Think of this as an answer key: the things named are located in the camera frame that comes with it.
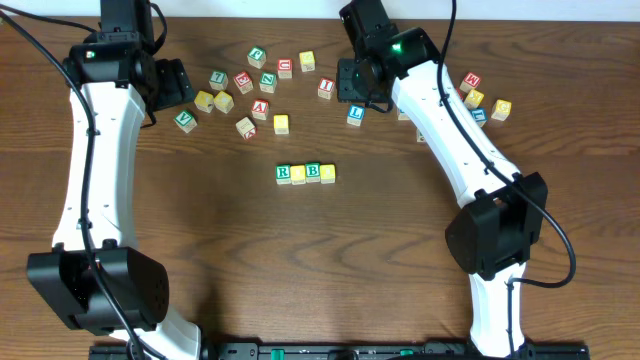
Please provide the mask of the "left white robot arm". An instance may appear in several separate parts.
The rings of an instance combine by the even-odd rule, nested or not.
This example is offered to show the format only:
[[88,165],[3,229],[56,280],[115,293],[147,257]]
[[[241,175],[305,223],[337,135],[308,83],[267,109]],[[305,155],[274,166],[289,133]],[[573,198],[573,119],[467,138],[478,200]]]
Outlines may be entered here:
[[64,210],[51,249],[27,276],[71,330],[123,340],[137,359],[203,359],[201,329],[170,304],[165,267],[138,249],[135,152],[145,117],[194,94],[182,63],[140,40],[86,41],[64,60],[73,140]]

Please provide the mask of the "green R wooden block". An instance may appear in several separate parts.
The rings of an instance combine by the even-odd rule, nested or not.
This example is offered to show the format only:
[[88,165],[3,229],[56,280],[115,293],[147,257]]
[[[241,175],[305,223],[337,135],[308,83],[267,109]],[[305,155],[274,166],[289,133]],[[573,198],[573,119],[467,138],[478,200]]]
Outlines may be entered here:
[[276,183],[285,185],[291,183],[291,166],[289,164],[280,164],[275,167]]

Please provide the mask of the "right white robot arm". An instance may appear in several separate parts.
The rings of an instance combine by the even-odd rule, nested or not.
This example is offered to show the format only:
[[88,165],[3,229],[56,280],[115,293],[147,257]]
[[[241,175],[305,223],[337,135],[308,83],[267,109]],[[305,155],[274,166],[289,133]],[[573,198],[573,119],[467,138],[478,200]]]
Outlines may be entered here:
[[339,16],[354,50],[338,65],[339,100],[398,107],[422,133],[460,208],[445,240],[470,279],[471,343],[486,357],[518,354],[519,280],[539,238],[544,180],[522,175],[492,144],[454,89],[444,49],[423,29],[399,30],[380,0],[353,0]]

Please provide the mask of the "yellow O block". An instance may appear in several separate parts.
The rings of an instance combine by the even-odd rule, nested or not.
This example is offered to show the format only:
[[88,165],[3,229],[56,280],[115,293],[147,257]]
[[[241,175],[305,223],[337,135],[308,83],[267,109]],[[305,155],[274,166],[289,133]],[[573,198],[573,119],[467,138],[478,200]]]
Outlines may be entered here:
[[320,165],[320,180],[322,184],[331,184],[336,181],[336,167],[334,164]]
[[292,185],[302,185],[306,183],[306,166],[293,165],[290,167],[290,178]]

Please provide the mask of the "green B wooden block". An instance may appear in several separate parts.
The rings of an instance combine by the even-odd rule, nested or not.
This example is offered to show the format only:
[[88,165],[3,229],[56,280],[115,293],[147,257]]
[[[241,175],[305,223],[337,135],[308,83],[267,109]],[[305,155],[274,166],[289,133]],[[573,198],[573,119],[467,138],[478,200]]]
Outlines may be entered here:
[[305,180],[307,183],[319,183],[321,181],[320,167],[321,164],[318,162],[305,164]]

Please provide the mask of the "blue T wooden block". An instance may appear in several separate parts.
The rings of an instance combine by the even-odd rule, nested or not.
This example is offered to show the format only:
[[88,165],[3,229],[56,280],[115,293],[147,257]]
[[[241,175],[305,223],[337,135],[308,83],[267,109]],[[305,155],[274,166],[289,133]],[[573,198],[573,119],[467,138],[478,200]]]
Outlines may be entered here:
[[402,110],[398,110],[398,120],[399,121],[409,121],[410,117],[403,112]]

